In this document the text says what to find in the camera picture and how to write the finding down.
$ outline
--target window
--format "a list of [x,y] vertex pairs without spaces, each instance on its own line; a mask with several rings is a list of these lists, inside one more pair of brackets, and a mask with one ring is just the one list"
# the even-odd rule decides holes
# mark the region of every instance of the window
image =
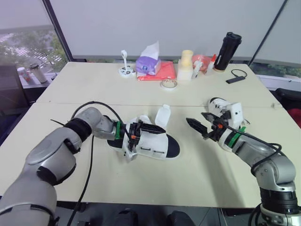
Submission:
[[270,76],[283,77],[289,79],[301,78],[301,68],[298,67],[252,63],[250,65],[250,68],[255,74],[260,74],[260,75],[270,75]]
[[28,68],[36,63],[43,73],[60,72],[68,62],[53,29],[0,35],[0,64]]

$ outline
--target black thermos bottle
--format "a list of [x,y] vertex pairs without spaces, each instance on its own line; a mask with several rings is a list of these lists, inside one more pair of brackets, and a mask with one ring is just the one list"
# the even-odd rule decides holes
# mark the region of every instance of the black thermos bottle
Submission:
[[233,32],[227,32],[223,39],[220,53],[214,63],[214,68],[217,71],[224,71],[233,57],[237,47],[241,43],[241,36]]

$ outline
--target black chair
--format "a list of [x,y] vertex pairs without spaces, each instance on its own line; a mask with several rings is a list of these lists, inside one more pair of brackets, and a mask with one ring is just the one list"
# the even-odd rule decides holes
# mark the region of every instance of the black chair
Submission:
[[272,94],[301,128],[301,92],[278,88]]
[[15,65],[0,65],[0,145],[29,109]]

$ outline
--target slipper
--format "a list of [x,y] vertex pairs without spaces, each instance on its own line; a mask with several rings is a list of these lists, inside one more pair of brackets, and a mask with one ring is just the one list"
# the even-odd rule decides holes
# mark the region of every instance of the slipper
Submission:
[[[152,124],[149,117],[141,115],[129,121],[126,125],[127,130],[130,124],[142,120],[144,123]],[[146,131],[141,131],[139,143],[135,147],[135,153],[128,149],[128,137],[124,135],[123,139],[108,140],[108,144],[114,147],[114,150],[125,152],[126,157],[131,160],[131,156],[135,153],[148,156],[154,159],[164,160],[166,158],[173,159],[180,154],[180,146],[178,142],[167,133],[153,134]]]

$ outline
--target purple tissue box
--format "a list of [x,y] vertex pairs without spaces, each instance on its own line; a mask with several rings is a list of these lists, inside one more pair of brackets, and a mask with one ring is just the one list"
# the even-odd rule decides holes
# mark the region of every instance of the purple tissue box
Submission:
[[161,60],[148,56],[141,56],[136,60],[137,76],[156,75],[160,69]]

